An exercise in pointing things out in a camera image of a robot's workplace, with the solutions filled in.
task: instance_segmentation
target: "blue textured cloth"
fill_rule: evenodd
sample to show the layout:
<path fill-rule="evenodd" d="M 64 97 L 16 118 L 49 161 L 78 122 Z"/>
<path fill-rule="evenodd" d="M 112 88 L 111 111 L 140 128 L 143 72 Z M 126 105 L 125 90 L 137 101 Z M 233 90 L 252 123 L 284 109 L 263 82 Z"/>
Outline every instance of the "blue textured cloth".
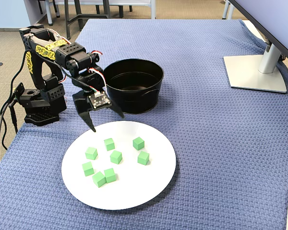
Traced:
<path fill-rule="evenodd" d="M 88 127 L 64 83 L 60 121 L 24 124 L 0 163 L 0 229 L 286 228 L 288 94 L 232 89 L 223 56 L 264 52 L 264 42 L 236 20 L 89 20 L 77 42 L 104 53 L 102 68 L 126 58 L 159 64 L 158 105 L 126 115 L 160 130 L 177 156 L 175 174 L 153 200 L 107 211 L 74 198 L 61 177 L 71 143 Z M 288 70 L 278 64 L 288 89 Z M 120 120 L 109 109 L 94 124 Z"/>

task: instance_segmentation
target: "white plate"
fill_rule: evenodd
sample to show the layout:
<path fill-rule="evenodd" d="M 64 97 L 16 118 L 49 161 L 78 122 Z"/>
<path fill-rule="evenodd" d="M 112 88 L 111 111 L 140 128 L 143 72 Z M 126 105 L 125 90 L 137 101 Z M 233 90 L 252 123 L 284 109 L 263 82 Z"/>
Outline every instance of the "white plate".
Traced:
<path fill-rule="evenodd" d="M 132 140 L 141 137 L 145 147 L 137 151 Z M 120 164 L 110 162 L 104 140 L 113 138 L 115 150 L 122 152 Z M 98 157 L 88 160 L 85 151 L 97 148 Z M 149 153 L 147 165 L 137 162 L 140 151 Z M 82 164 L 92 162 L 95 173 L 113 168 L 117 180 L 98 188 L 91 176 L 85 177 Z M 132 121 L 117 121 L 89 130 L 75 140 L 62 162 L 63 181 L 70 193 L 81 202 L 100 209 L 118 210 L 141 205 L 162 192 L 176 167 L 176 155 L 170 141 L 157 129 Z"/>

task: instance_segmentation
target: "monitor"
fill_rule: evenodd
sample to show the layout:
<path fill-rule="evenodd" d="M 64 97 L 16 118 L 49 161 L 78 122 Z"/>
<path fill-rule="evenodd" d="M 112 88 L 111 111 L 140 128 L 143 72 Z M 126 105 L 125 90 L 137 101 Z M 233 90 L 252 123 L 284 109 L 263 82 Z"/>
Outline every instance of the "monitor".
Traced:
<path fill-rule="evenodd" d="M 272 43 L 264 55 L 224 57 L 231 87 L 286 93 L 277 61 L 288 57 L 288 0 L 230 0 Z"/>

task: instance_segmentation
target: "monitor stand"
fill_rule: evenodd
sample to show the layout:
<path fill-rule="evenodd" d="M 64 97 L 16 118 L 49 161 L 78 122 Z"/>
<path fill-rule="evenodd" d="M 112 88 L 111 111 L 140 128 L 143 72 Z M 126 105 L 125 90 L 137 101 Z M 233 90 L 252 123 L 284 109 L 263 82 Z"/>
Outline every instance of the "monitor stand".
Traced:
<path fill-rule="evenodd" d="M 281 55 L 273 44 L 264 55 L 224 57 L 232 88 L 287 93 L 283 76 L 276 67 Z"/>

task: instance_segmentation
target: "green block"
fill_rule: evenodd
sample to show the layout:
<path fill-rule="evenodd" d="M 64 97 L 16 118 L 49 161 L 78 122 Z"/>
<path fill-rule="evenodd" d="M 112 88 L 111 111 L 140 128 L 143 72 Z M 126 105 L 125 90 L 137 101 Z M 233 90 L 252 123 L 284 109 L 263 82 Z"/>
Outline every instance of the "green block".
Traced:
<path fill-rule="evenodd" d="M 91 162 L 84 163 L 82 165 L 82 168 L 83 168 L 85 176 L 89 176 L 89 175 L 94 174 L 94 169 L 93 169 L 93 166 L 92 166 Z"/>
<path fill-rule="evenodd" d="M 141 151 L 138 156 L 138 163 L 147 165 L 148 160 L 149 160 L 149 153 Z"/>
<path fill-rule="evenodd" d="M 111 153 L 110 155 L 110 160 L 112 163 L 119 164 L 121 159 L 123 159 L 121 152 L 118 152 L 116 150 L 114 150 L 113 153 Z"/>
<path fill-rule="evenodd" d="M 93 176 L 93 182 L 97 185 L 98 188 L 103 186 L 107 181 L 106 177 L 102 174 L 102 172 L 98 172 Z"/>
<path fill-rule="evenodd" d="M 92 148 L 92 147 L 88 147 L 86 152 L 85 152 L 86 158 L 90 159 L 90 160 L 95 160 L 97 155 L 98 155 L 97 149 Z"/>
<path fill-rule="evenodd" d="M 107 151 L 115 149 L 114 141 L 112 138 L 104 140 Z"/>
<path fill-rule="evenodd" d="M 113 168 L 105 170 L 105 177 L 106 177 L 107 183 L 116 181 L 116 175 L 114 173 Z"/>
<path fill-rule="evenodd" d="M 144 148 L 144 141 L 142 138 L 138 137 L 133 140 L 133 146 L 135 147 L 136 150 L 140 150 Z"/>

